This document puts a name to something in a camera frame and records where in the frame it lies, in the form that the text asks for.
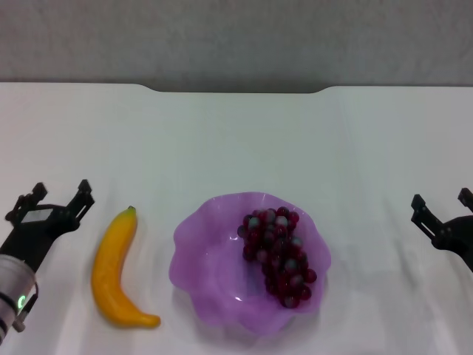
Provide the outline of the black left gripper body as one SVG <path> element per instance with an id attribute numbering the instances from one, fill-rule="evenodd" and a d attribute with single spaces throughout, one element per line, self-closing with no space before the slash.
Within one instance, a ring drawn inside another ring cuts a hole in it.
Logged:
<path id="1" fill-rule="evenodd" d="M 25 222 L 28 212 L 49 211 L 44 220 Z M 6 214 L 13 230 L 1 245 L 1 255 L 7 255 L 25 263 L 37 272 L 53 243 L 63 234 L 80 226 L 80 216 L 65 206 L 41 205 L 36 209 L 14 209 Z"/>

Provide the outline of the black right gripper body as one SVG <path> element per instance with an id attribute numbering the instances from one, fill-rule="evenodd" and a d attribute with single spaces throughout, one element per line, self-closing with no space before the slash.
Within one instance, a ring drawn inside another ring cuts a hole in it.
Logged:
<path id="1" fill-rule="evenodd" d="M 438 250 L 455 253 L 472 271 L 472 216 L 456 217 L 442 223 L 432 245 Z"/>

